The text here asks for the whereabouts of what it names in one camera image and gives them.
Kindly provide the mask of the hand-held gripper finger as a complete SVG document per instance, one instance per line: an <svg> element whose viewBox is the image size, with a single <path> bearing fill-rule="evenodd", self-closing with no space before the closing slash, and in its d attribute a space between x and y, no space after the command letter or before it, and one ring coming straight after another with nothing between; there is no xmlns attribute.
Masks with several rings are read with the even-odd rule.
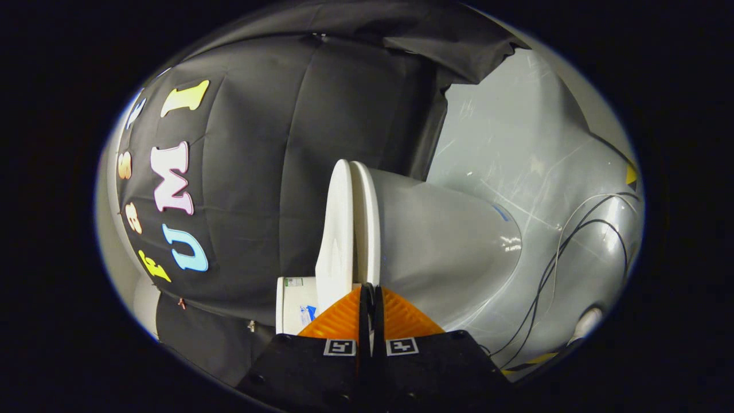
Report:
<svg viewBox="0 0 734 413"><path fill-rule="evenodd" d="M506 395L507 378L469 332L443 331L382 287L372 300L375 412L488 412Z"/></svg>
<svg viewBox="0 0 734 413"><path fill-rule="evenodd" d="M358 287L301 334L277 334L236 389L278 412L349 412L369 355L369 288Z"/></svg>

